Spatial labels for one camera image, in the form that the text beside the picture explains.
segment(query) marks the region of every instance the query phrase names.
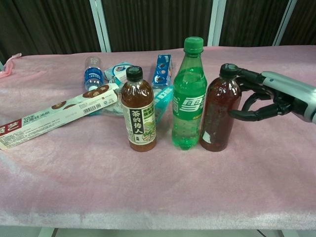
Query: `bottle neck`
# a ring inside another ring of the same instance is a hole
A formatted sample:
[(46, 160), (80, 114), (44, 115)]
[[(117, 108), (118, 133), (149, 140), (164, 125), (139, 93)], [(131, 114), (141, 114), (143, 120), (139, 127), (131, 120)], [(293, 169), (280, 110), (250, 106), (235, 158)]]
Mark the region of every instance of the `bottle neck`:
[(180, 71), (187, 68), (199, 67), (202, 67), (201, 53), (186, 53), (181, 64)]
[(233, 81), (234, 79), (236, 79), (236, 77), (228, 78), (228, 77), (223, 77), (223, 76), (219, 76), (219, 78), (224, 81)]
[(127, 84), (128, 84), (128, 85), (133, 85), (133, 86), (138, 86), (138, 85), (140, 85), (142, 82), (143, 82), (143, 79), (140, 79), (140, 80), (138, 80), (138, 81), (131, 81), (131, 80), (128, 80), (128, 81), (127, 81)]

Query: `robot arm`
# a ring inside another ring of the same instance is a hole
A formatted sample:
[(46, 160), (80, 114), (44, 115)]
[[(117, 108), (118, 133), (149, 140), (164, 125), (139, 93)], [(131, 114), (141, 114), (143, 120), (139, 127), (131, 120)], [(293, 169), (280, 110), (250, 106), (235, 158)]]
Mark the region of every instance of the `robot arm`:
[[(316, 87), (274, 72), (261, 74), (239, 69), (237, 82), (241, 91), (252, 94), (241, 111), (231, 110), (230, 116), (243, 121), (260, 121), (277, 115), (294, 113), (306, 122), (316, 123)], [(257, 100), (273, 100), (273, 104), (249, 111)]]

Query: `brown tea bottle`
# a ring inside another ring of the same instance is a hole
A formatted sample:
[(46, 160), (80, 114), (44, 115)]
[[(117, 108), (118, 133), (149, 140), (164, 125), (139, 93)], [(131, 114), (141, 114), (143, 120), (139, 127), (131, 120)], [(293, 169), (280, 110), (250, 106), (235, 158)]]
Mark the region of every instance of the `brown tea bottle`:
[(153, 89), (143, 80), (141, 67), (127, 68), (126, 77), (121, 95), (129, 145), (135, 151), (146, 152), (156, 145)]
[(227, 147), (234, 119), (228, 111), (237, 110), (241, 91), (235, 78), (238, 67), (223, 64), (219, 78), (207, 88), (200, 144), (207, 150), (219, 152)]

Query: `snack package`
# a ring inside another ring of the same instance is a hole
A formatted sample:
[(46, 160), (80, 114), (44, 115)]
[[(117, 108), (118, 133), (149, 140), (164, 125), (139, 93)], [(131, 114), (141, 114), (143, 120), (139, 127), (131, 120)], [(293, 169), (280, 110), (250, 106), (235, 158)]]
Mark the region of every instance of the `snack package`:
[(115, 83), (100, 86), (45, 110), (0, 126), (0, 149), (6, 150), (98, 109), (114, 104), (118, 96)]
[(108, 68), (104, 71), (105, 79), (109, 83), (116, 83), (121, 89), (125, 82), (127, 81), (126, 78), (126, 69), (132, 66), (131, 63), (128, 62), (121, 62), (114, 65), (111, 68)]
[(164, 89), (171, 85), (172, 59), (171, 54), (159, 54), (152, 80), (153, 89)]
[(169, 102), (173, 98), (173, 85), (165, 87), (163, 90), (159, 91), (159, 89), (154, 89), (157, 94), (155, 95), (154, 105), (155, 105), (155, 119), (156, 123), (159, 123), (164, 112), (166, 112)]

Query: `pink tablecloth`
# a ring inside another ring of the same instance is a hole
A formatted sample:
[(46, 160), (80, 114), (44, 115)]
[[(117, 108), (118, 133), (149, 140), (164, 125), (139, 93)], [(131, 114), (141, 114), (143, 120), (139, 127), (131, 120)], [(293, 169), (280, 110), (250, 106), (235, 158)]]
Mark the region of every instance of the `pink tablecloth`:
[[(0, 79), (0, 124), (83, 92), (84, 60), (128, 61), (151, 80), (158, 51), (25, 56)], [(174, 74), (183, 50), (170, 50)], [(208, 82), (223, 63), (316, 85), (316, 46), (207, 47)], [(226, 150), (171, 142), (171, 110), (156, 147), (128, 146), (122, 118), (84, 117), (0, 151), (0, 224), (103, 229), (315, 229), (316, 125), (293, 114), (235, 121)]]

